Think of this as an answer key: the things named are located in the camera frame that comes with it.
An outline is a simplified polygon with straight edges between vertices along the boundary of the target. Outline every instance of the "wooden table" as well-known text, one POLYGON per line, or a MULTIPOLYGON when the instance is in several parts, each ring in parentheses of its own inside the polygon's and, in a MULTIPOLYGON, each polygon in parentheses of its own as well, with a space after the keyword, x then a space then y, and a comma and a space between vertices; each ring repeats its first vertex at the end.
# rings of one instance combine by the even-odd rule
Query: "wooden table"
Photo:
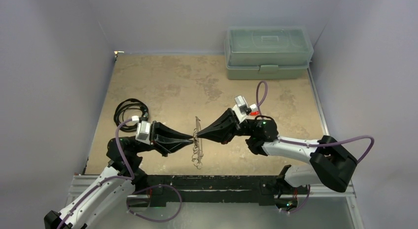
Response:
MULTIPOLYGON (((113 114, 127 98, 137 98, 150 109, 150 121, 165 123, 182 133, 192 134, 195 116, 205 128, 243 95, 255 103, 257 80, 228 80, 225 58, 208 56, 120 55, 99 118, 86 174, 100 174, 107 165, 107 142, 114 138, 113 114)), ((294 80, 268 81, 268 95, 261 106, 271 116, 279 133, 287 137, 317 139, 322 128, 308 73, 294 80)), ((131 136, 133 133, 120 133, 131 136)), ((284 165, 303 164, 283 157, 252 154, 245 137, 221 145, 203 140, 203 168, 191 161, 192 146, 164 158, 157 151, 140 153, 141 168, 148 174, 173 175, 277 175, 284 165)))

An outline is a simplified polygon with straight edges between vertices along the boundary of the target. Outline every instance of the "tabletop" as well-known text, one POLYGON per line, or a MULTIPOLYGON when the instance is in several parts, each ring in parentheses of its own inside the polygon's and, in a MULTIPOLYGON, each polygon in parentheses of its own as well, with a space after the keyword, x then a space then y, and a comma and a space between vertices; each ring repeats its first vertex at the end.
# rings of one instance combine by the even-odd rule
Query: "tabletop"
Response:
MULTIPOLYGON (((150 121, 187 134, 215 121, 234 97, 242 95, 248 104, 255 103, 257 80, 228 80, 222 55, 119 55, 106 94, 97 130, 87 162, 86 174, 100 174, 109 159, 107 143, 114 138, 113 115, 116 106, 136 98, 149 108, 150 121)), ((269 80, 268 94, 261 106, 263 115, 277 123, 280 135, 319 139, 322 137, 320 116, 308 72, 298 79, 269 80)), ((129 115, 140 115, 131 112, 129 115)), ((132 136, 134 133, 120 133, 132 136)), ((140 153, 141 169, 147 174, 172 175, 277 175, 284 165, 304 164, 277 156, 252 154, 245 137, 235 137, 221 145, 203 140, 202 169, 192 163, 193 146, 162 157, 157 151, 140 153)))

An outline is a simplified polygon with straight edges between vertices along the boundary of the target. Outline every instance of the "green plastic box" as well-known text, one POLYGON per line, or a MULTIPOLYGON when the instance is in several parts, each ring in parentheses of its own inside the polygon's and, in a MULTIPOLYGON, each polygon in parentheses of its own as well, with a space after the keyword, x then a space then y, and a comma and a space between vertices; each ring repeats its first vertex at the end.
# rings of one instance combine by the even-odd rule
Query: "green plastic box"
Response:
POLYGON ((295 79, 314 53, 303 26, 230 27, 225 39, 228 79, 295 79))

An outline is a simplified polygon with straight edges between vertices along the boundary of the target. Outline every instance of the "white wall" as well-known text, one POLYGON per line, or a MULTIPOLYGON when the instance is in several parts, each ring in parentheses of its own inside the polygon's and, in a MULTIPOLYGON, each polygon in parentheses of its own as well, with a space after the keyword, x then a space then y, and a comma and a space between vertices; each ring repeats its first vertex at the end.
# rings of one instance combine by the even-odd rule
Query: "white wall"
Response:
MULTIPOLYGON (((353 181, 366 228, 416 228, 418 0, 341 0, 313 75, 330 132, 371 134, 353 181)), ((347 145, 359 157, 367 142, 347 145)))
POLYGON ((1 228, 44 228, 64 206, 112 57, 88 0, 0 0, 1 228))
POLYGON ((115 50, 219 53, 229 26, 306 25, 318 39, 339 0, 90 0, 115 50))

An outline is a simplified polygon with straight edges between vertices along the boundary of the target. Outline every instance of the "metal frame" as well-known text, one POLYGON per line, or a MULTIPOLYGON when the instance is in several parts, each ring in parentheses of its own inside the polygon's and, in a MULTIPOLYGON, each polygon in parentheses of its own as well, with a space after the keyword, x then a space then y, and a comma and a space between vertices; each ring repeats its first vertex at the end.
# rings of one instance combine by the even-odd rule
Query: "metal frame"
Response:
MULTIPOLYGON (((321 119, 321 127, 324 134, 329 135, 328 126, 325 121, 324 113, 322 111, 322 106, 319 101, 319 96, 316 90, 316 86, 314 84, 314 79, 311 73, 311 69, 308 68, 308 75, 309 80, 313 92, 313 96, 315 98, 316 107, 321 119)), ((66 205, 70 204, 72 201, 74 201, 78 196, 80 196, 81 193, 83 193, 97 178, 97 175, 76 175, 74 176, 69 194, 67 197, 66 205)), ((139 196, 128 196, 128 198, 141 198, 141 197, 147 197, 146 195, 139 195, 139 196)), ((292 197, 290 195, 282 195, 281 197, 292 197)), ((352 222, 355 229, 364 229, 364 225, 361 219, 360 212, 358 210, 356 196, 354 187, 352 185, 352 182, 347 188, 347 191, 345 193, 338 193, 335 192, 324 185, 312 185, 311 186, 311 194, 310 197, 345 197, 347 199, 347 204, 349 207, 349 212, 352 218, 352 222)))

